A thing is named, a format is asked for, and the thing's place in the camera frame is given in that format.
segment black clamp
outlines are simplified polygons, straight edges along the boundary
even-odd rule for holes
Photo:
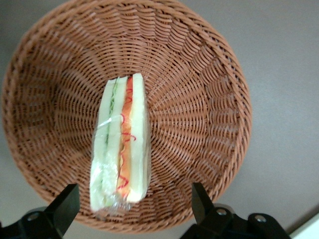
[[[246,221],[225,207],[215,207],[201,183],[192,185],[192,210],[197,224],[181,239],[290,239],[267,214],[254,213]]]
[[[44,210],[1,228],[0,239],[62,239],[80,210],[79,186],[69,184]]]

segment plastic wrap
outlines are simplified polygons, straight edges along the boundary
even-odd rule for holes
[[[93,136],[90,204],[116,214],[142,200],[151,180],[151,135],[140,73],[109,80]]]

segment sandwich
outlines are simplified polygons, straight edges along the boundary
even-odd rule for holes
[[[93,138],[91,209],[137,203],[150,183],[150,130],[143,77],[109,80]]]

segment clear plastic wrapper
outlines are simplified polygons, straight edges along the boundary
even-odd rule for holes
[[[140,73],[109,80],[93,136],[90,204],[117,214],[146,196],[151,180],[151,132]]]

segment wicker basket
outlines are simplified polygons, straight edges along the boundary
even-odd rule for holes
[[[152,126],[147,197],[123,217],[90,211],[91,139],[108,79],[141,72]],[[2,117],[12,156],[50,202],[78,183],[77,221],[144,233],[192,217],[191,183],[216,200],[243,162],[248,88],[226,40],[175,0],[73,0],[23,37],[9,64]]]

